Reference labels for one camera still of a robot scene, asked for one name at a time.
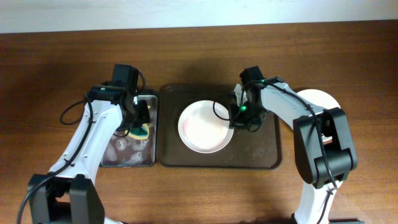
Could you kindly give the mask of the pink plate with red stain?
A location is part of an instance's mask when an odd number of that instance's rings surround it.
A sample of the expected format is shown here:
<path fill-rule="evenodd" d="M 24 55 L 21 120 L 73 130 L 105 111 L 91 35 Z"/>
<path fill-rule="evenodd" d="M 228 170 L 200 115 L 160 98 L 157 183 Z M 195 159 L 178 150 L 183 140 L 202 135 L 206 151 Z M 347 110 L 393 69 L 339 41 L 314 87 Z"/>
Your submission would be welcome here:
<path fill-rule="evenodd" d="M 181 113 L 177 129 L 180 139 L 189 149 L 212 154 L 222 150 L 232 140 L 228 110 L 220 103 L 200 100 L 188 105 Z"/>

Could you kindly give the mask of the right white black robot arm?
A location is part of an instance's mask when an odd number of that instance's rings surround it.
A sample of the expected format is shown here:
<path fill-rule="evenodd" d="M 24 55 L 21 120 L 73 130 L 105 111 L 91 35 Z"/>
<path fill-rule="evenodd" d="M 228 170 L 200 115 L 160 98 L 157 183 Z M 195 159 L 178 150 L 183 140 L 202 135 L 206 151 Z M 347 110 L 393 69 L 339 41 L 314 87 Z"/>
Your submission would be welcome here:
<path fill-rule="evenodd" d="M 329 223 L 335 194 L 358 165 L 346 113 L 306 100 L 279 77 L 264 78 L 258 66 L 245 68 L 239 77 L 240 90 L 229 106 L 230 128 L 256 132 L 268 112 L 289 125 L 295 165 L 303 179 L 292 222 Z"/>

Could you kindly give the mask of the green yellow sponge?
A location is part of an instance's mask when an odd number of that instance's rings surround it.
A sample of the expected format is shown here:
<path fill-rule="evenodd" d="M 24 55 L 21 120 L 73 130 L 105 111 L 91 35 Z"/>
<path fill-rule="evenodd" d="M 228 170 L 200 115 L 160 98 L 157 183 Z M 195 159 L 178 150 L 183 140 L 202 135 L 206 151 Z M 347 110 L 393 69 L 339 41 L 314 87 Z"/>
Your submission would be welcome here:
<path fill-rule="evenodd" d="M 143 106 L 138 110 L 138 112 L 138 117 L 132 122 L 132 125 L 124 132 L 124 135 L 137 140 L 145 140 L 149 137 L 149 107 Z"/>

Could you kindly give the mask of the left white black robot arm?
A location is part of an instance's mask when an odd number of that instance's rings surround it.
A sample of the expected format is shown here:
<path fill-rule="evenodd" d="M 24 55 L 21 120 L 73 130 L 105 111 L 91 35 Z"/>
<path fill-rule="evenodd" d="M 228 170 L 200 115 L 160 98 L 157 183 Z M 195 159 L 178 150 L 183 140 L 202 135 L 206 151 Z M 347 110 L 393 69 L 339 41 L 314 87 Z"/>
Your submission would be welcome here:
<path fill-rule="evenodd" d="M 98 168 L 112 137 L 125 137 L 150 122 L 138 82 L 146 80 L 130 65 L 116 64 L 110 81 L 84 95 L 81 117 L 67 148 L 47 174 L 34 174 L 16 222 L 26 205 L 33 223 L 113 223 L 95 188 Z"/>

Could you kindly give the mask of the cream plate with red stain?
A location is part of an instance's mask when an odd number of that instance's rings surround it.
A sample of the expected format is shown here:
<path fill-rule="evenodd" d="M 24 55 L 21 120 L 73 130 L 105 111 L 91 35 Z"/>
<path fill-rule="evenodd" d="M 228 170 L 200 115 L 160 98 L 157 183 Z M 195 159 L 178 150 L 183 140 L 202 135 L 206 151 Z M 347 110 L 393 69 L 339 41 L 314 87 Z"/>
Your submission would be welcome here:
<path fill-rule="evenodd" d="M 328 110 L 341 108 L 340 104 L 331 95 L 321 90 L 306 89 L 299 91 L 297 94 L 311 105 L 320 106 Z"/>

